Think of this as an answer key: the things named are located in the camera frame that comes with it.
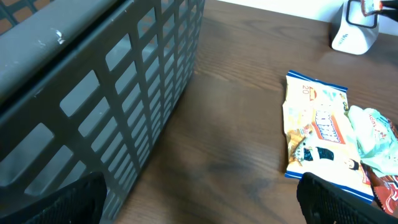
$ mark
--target white device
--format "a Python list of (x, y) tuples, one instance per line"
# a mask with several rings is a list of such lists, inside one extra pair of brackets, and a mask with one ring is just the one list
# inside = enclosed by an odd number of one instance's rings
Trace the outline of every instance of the white device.
[(365, 17), (360, 0), (345, 0), (331, 22), (331, 47), (356, 55), (367, 52), (379, 35), (377, 17)]

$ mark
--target gray plastic crate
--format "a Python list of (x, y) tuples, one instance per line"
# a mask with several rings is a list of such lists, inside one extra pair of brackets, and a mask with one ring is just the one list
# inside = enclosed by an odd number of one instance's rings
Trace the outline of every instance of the gray plastic crate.
[(115, 219), (193, 73), (204, 4), (114, 6), (30, 89), (1, 99), (1, 216), (101, 171), (101, 221)]

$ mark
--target white background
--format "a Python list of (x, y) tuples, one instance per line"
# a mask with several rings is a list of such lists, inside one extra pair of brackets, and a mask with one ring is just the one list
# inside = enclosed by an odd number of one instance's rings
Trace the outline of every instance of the white background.
[[(343, 0), (220, 0), (243, 6), (330, 22)], [(398, 35), (398, 22), (379, 16), (379, 31)]]

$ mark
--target brown wooden surface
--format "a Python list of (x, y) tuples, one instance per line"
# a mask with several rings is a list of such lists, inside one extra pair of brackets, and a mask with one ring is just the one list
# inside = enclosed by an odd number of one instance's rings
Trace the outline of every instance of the brown wooden surface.
[(290, 69), (398, 123), (398, 37), (348, 55), (329, 48), (327, 23), (207, 1), (195, 75), (116, 223), (303, 223), (284, 178)]

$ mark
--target wooden table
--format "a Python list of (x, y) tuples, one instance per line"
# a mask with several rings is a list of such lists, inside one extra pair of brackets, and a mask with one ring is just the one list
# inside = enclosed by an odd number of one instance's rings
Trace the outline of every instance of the wooden table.
[(349, 55), (329, 48), (325, 22), (207, 0), (196, 63), (116, 223), (304, 223), (284, 177), (290, 69), (398, 123), (398, 37)]

